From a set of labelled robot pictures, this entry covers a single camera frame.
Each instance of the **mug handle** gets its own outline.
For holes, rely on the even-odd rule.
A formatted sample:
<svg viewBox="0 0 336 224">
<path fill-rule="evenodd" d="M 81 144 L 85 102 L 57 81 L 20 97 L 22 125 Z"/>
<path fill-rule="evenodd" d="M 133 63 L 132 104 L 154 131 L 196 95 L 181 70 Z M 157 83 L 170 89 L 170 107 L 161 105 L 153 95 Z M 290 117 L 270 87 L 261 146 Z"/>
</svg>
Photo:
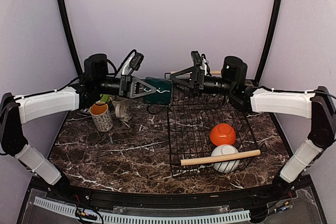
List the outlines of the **mug handle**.
<svg viewBox="0 0 336 224">
<path fill-rule="evenodd" d="M 116 107 L 116 117 L 117 118 L 121 118 L 121 114 L 120 114 L 120 104 L 118 104 Z"/>
</svg>

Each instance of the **wire basket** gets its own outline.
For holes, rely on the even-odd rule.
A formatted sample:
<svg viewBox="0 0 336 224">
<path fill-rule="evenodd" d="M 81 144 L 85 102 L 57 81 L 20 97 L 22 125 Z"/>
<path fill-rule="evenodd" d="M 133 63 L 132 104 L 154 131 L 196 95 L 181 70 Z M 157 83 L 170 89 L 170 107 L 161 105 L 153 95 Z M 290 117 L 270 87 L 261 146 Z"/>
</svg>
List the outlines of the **wire basket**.
<svg viewBox="0 0 336 224">
<path fill-rule="evenodd" d="M 234 128 L 234 146 L 239 152 L 259 149 L 246 114 L 232 107 L 228 97 L 219 94 L 190 97 L 185 94 L 186 91 L 187 88 L 174 84 L 171 107 L 167 110 L 170 165 L 174 178 L 218 173 L 213 164 L 181 166 L 181 160 L 210 157 L 216 146 L 211 142 L 209 134 L 220 123 L 227 123 Z M 219 165 L 226 165 L 228 168 L 223 170 L 228 172 L 233 168 L 234 171 L 244 170 L 252 159 L 249 157 Z"/>
</svg>

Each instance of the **black metal pole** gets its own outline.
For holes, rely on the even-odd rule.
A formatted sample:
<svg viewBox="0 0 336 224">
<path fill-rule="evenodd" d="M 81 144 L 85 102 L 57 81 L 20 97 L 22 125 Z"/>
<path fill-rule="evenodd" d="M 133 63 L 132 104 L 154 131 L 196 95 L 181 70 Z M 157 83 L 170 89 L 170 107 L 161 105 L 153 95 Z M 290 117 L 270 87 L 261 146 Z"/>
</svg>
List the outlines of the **black metal pole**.
<svg viewBox="0 0 336 224">
<path fill-rule="evenodd" d="M 64 29 L 64 32 L 65 32 L 65 36 L 67 38 L 70 54 L 71 54 L 72 60 L 74 62 L 73 64 L 75 65 L 75 69 L 76 69 L 77 74 L 80 76 L 80 75 L 83 74 L 83 70 L 82 70 L 82 67 L 81 67 L 80 62 L 79 62 L 78 54 L 77 54 L 76 47 L 75 47 L 74 38 L 72 36 L 72 32 L 71 32 L 71 28 L 70 28 L 70 24 L 69 24 L 69 19 L 68 19 L 68 14 L 67 14 L 67 10 L 66 10 L 66 7 L 65 7 L 65 1 L 64 0 L 57 0 L 57 3 L 58 3 L 58 8 L 59 8 L 59 13 L 61 14 L 63 29 Z"/>
<path fill-rule="evenodd" d="M 281 4 L 281 0 L 274 0 L 272 15 L 271 15 L 271 19 L 270 19 L 270 22 L 269 22 L 269 27 L 268 27 L 268 31 L 267 31 L 267 36 L 266 36 L 266 41 L 265 41 L 263 53 L 261 54 L 258 70 L 257 70 L 256 76 L 254 78 L 255 85 L 259 85 L 259 82 L 261 80 L 261 76 L 263 75 L 263 71 L 264 71 L 264 68 L 265 68 L 265 65 L 266 65 L 267 57 L 268 57 L 268 54 L 269 54 L 269 49 L 270 49 L 271 44 L 272 44 L 273 35 L 274 35 L 275 27 L 276 27 L 276 24 L 277 24 L 277 20 L 278 20 L 280 4 Z"/>
</svg>

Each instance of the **orange bowl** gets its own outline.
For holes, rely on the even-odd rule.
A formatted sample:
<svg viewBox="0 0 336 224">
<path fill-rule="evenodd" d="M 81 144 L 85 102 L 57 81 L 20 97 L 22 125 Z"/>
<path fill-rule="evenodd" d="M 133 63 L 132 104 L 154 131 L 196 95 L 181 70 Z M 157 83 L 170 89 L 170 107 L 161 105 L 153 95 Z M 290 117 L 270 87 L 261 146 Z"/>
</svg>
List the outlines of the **orange bowl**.
<svg viewBox="0 0 336 224">
<path fill-rule="evenodd" d="M 220 146 L 222 144 L 233 145 L 236 142 L 236 132 L 231 125 L 221 123 L 213 127 L 211 130 L 210 140 L 216 146 Z"/>
</svg>

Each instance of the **white wall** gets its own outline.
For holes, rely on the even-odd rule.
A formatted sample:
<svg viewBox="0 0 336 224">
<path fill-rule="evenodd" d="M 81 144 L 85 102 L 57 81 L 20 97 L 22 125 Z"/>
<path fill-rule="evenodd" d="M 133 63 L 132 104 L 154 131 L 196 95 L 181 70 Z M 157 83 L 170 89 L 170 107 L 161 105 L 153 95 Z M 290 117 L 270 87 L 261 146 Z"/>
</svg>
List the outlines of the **white wall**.
<svg viewBox="0 0 336 224">
<path fill-rule="evenodd" d="M 280 89 L 326 86 L 336 94 L 336 0 L 282 0 L 274 41 L 261 83 Z M 310 121 L 278 115 L 294 150 Z M 328 223 L 336 223 L 336 145 L 308 169 Z"/>
<path fill-rule="evenodd" d="M 253 78 L 274 0 L 66 0 L 81 61 L 105 52 L 119 65 L 136 48 L 145 60 L 136 75 L 162 77 L 206 53 L 213 70 L 235 55 Z"/>
<path fill-rule="evenodd" d="M 76 76 L 56 0 L 0 0 L 0 60 L 1 96 L 59 88 Z M 24 134 L 47 155 L 64 116 L 30 122 Z M 16 223 L 30 173 L 5 156 L 0 174 L 0 223 Z"/>
</svg>

